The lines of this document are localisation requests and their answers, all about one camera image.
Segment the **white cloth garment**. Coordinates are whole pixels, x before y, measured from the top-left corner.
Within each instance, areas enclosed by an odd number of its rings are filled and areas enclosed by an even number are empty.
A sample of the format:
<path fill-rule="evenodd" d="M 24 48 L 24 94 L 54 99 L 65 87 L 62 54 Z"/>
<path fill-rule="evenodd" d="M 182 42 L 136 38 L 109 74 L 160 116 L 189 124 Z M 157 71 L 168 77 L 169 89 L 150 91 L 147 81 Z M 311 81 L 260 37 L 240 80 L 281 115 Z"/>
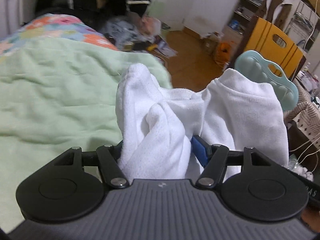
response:
<path fill-rule="evenodd" d="M 162 88 L 146 66 L 134 64 L 118 85 L 116 115 L 123 136 L 118 164 L 128 180 L 195 180 L 202 172 L 191 152 L 195 135 L 230 150 L 254 147 L 281 166 L 289 162 L 273 87 L 233 69 L 193 92 Z"/>

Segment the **light green quilt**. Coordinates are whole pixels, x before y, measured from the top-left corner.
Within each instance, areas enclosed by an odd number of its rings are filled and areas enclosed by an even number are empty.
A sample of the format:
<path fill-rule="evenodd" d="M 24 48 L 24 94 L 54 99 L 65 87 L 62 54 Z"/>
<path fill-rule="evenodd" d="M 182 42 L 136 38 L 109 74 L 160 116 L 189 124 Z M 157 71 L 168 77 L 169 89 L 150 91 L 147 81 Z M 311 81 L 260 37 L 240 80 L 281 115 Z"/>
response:
<path fill-rule="evenodd" d="M 1 229 L 23 221 L 16 188 L 65 150 L 121 141 L 115 113 L 122 73 L 144 64 L 171 88 L 152 55 L 57 37 L 31 38 L 1 57 Z"/>

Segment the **patterned storage basket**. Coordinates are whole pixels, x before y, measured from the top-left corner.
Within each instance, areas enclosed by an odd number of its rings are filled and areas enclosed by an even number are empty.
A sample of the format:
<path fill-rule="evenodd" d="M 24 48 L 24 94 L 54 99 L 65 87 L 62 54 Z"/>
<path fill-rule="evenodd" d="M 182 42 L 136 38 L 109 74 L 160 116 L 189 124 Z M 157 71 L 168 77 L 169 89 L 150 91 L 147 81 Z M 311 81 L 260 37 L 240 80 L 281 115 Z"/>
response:
<path fill-rule="evenodd" d="M 319 157 L 319 109 L 310 94 L 294 79 L 299 96 L 295 108 L 285 113 L 288 127 L 289 154 L 294 154 L 305 166 L 311 166 Z"/>

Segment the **white wardrobe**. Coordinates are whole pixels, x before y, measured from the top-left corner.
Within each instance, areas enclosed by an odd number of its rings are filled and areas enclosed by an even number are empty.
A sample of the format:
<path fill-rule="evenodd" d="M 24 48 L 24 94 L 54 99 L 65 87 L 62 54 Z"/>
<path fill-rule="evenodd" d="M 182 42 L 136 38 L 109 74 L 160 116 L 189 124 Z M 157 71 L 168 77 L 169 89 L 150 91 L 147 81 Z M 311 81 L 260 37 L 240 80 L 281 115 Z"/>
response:
<path fill-rule="evenodd" d="M 171 27 L 198 34 L 220 33 L 238 0 L 152 0 L 148 14 Z"/>

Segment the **yellow folding stool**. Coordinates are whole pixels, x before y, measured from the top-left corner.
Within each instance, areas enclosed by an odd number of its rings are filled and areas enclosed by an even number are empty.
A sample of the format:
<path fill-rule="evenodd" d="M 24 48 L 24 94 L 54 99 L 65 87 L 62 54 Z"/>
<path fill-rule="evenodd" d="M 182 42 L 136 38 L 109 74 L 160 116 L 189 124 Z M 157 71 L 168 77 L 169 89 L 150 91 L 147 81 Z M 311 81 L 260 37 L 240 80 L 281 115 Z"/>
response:
<path fill-rule="evenodd" d="M 254 50 L 281 67 L 293 78 L 305 62 L 302 50 L 282 30 L 263 18 L 257 18 L 244 50 Z"/>

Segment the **floral bed sheet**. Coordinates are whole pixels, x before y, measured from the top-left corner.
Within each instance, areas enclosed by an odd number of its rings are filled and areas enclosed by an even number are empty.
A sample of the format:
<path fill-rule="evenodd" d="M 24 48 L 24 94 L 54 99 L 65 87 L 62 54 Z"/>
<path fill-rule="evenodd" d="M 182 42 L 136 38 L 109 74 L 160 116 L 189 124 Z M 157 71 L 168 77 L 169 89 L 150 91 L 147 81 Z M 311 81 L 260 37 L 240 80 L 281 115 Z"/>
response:
<path fill-rule="evenodd" d="M 1 40 L 1 57 L 10 56 L 31 38 L 66 38 L 100 47 L 116 49 L 103 34 L 85 25 L 79 18 L 65 14 L 45 14 Z"/>

